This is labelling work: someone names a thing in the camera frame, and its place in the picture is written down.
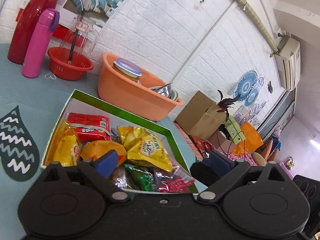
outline bottle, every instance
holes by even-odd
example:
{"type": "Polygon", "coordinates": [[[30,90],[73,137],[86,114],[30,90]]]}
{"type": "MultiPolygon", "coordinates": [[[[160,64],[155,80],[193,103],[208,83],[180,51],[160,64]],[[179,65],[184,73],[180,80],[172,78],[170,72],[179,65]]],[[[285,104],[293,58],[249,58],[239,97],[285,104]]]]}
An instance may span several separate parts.
{"type": "Polygon", "coordinates": [[[14,31],[8,59],[23,64],[28,45],[41,13],[47,8],[55,8],[58,0],[31,0],[23,10],[14,31]]]}
{"type": "Polygon", "coordinates": [[[41,14],[23,62],[21,73],[25,77],[35,78],[39,75],[45,52],[59,19],[60,13],[55,9],[46,9],[41,14]]]}

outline open box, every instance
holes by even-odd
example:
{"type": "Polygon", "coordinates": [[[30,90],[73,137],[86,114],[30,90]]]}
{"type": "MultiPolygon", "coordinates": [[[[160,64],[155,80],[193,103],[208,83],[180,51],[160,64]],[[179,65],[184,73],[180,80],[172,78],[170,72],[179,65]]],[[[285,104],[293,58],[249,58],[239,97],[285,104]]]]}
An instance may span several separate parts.
{"type": "MultiPolygon", "coordinates": [[[[50,139],[45,148],[41,162],[41,167],[43,169],[45,169],[47,165],[49,165],[49,163],[53,160],[55,149],[52,147],[52,145],[55,145],[55,143],[53,143],[55,140],[55,132],[62,120],[65,119],[70,112],[106,116],[110,120],[110,127],[112,129],[116,128],[117,126],[140,126],[147,128],[148,130],[151,130],[158,135],[168,154],[171,157],[174,157],[186,171],[190,172],[169,129],[76,89],[72,92],[71,96],[67,100],[51,132],[50,139]]],[[[144,193],[156,193],[129,189],[124,190],[144,193]]],[[[189,190],[191,193],[198,193],[195,184],[191,185],[189,187],[189,190]]]]}

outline white zigzag line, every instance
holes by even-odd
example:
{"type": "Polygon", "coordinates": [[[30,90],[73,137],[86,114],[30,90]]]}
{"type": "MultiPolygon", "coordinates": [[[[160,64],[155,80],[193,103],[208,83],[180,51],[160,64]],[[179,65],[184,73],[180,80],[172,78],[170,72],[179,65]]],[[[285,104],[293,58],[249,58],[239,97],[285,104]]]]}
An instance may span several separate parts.
{"type": "Polygon", "coordinates": [[[19,123],[18,118],[12,119],[11,116],[9,116],[9,117],[7,117],[6,119],[3,120],[3,122],[6,122],[6,121],[19,123]]]}
{"type": "Polygon", "coordinates": [[[13,166],[13,170],[17,172],[19,169],[21,169],[22,174],[26,174],[28,170],[30,169],[30,164],[28,164],[26,167],[24,166],[23,162],[19,162],[17,165],[16,159],[12,159],[7,166],[10,168],[13,166]]]}
{"type": "Polygon", "coordinates": [[[8,128],[8,131],[11,132],[13,130],[15,130],[16,133],[24,133],[23,129],[20,128],[18,129],[18,127],[14,126],[14,127],[11,127],[11,125],[7,124],[7,125],[4,125],[3,122],[0,122],[0,129],[5,129],[5,128],[8,128]]]}
{"type": "Polygon", "coordinates": [[[4,147],[4,144],[1,143],[0,144],[0,150],[5,153],[5,151],[8,152],[8,156],[11,157],[12,154],[14,154],[14,152],[17,153],[18,158],[20,158],[22,155],[25,156],[26,160],[32,160],[32,162],[35,162],[35,157],[33,156],[33,154],[30,154],[30,156],[28,156],[27,152],[25,150],[23,150],[22,152],[19,152],[19,150],[15,147],[13,148],[13,150],[10,149],[10,146],[7,145],[6,147],[4,147]]]}
{"type": "Polygon", "coordinates": [[[13,141],[14,141],[14,144],[18,144],[19,142],[22,142],[22,143],[23,143],[23,146],[28,146],[28,145],[32,146],[32,143],[31,143],[30,140],[28,140],[28,141],[26,142],[23,137],[20,137],[20,138],[18,139],[18,137],[17,137],[16,135],[13,136],[13,137],[11,137],[10,134],[6,136],[4,132],[1,132],[1,133],[0,133],[0,138],[1,138],[1,140],[3,140],[3,141],[4,141],[4,140],[9,140],[10,143],[12,143],[13,141]]]}

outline pink water bottle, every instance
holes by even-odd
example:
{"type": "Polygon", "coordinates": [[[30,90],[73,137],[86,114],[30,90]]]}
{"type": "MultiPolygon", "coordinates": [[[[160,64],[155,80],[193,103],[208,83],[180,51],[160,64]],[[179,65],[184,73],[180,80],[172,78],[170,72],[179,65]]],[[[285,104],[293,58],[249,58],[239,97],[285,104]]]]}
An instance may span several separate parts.
{"type": "Polygon", "coordinates": [[[41,14],[23,62],[21,73],[25,77],[35,78],[39,75],[45,52],[59,19],[60,13],[55,9],[46,9],[41,14]]]}

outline wrapped pipe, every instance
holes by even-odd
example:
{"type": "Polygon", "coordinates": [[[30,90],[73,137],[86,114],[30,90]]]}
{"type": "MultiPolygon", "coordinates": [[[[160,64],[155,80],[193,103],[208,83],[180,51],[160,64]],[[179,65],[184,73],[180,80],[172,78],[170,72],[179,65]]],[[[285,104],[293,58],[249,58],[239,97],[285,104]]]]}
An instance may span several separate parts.
{"type": "Polygon", "coordinates": [[[274,52],[278,51],[277,45],[274,42],[273,38],[268,33],[267,29],[265,28],[264,24],[260,20],[259,16],[256,14],[256,12],[253,10],[253,8],[250,6],[250,4],[247,3],[246,0],[235,0],[241,7],[244,8],[245,14],[251,19],[251,21],[256,25],[258,30],[261,32],[263,37],[267,40],[270,47],[273,49],[274,52]]]}

